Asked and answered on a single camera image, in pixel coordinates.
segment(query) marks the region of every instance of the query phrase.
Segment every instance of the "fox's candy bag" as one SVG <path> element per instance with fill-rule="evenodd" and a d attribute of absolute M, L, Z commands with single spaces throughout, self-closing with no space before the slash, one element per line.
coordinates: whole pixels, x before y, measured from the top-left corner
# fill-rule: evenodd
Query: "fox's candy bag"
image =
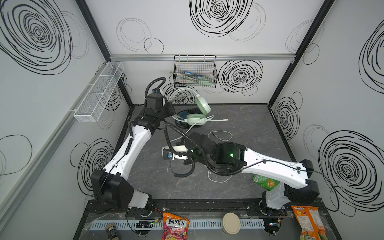
<path fill-rule="evenodd" d="M 165 212 L 163 214 L 163 234 L 162 240 L 186 240 L 188 225 L 190 221 Z"/>
<path fill-rule="evenodd" d="M 291 206 L 301 226 L 300 240 L 328 240 L 317 207 Z"/>

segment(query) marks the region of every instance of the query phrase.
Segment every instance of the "green package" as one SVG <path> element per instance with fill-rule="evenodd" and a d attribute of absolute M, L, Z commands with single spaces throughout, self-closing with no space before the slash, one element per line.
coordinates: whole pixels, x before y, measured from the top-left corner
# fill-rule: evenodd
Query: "green package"
<path fill-rule="evenodd" d="M 258 174 L 253 176 L 253 182 L 256 182 L 258 185 L 265 187 L 268 190 L 274 189 L 280 182 L 272 178 L 264 177 Z"/>

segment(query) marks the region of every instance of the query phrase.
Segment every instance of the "black wire basket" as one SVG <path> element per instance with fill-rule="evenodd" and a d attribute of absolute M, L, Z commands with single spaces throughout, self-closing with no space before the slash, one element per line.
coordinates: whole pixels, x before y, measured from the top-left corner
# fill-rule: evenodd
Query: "black wire basket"
<path fill-rule="evenodd" d="M 215 55 L 175 55 L 173 82 L 193 87 L 215 88 L 217 69 Z"/>

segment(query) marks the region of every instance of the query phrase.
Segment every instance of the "beige round lid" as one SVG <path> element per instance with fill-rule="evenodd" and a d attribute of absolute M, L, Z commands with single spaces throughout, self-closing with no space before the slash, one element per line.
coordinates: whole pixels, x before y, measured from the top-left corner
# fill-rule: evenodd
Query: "beige round lid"
<path fill-rule="evenodd" d="M 229 212 L 223 217 L 223 229 L 229 234 L 237 234 L 240 231 L 240 219 L 239 217 Z"/>

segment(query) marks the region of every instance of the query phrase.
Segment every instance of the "ear cushion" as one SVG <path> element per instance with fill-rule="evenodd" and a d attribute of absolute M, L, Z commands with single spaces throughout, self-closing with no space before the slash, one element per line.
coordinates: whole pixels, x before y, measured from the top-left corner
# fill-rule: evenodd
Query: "ear cushion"
<path fill-rule="evenodd" d="M 208 105 L 207 101 L 202 96 L 198 96 L 197 98 L 195 98 L 195 103 L 202 112 L 202 114 L 207 115 L 211 111 L 211 107 Z"/>
<path fill-rule="evenodd" d="M 207 116 L 204 115 L 204 114 L 200 114 L 200 113 L 193 113 L 193 114 L 188 114 L 187 115 L 187 124 L 189 125 L 203 125 L 207 122 L 206 118 Z"/>

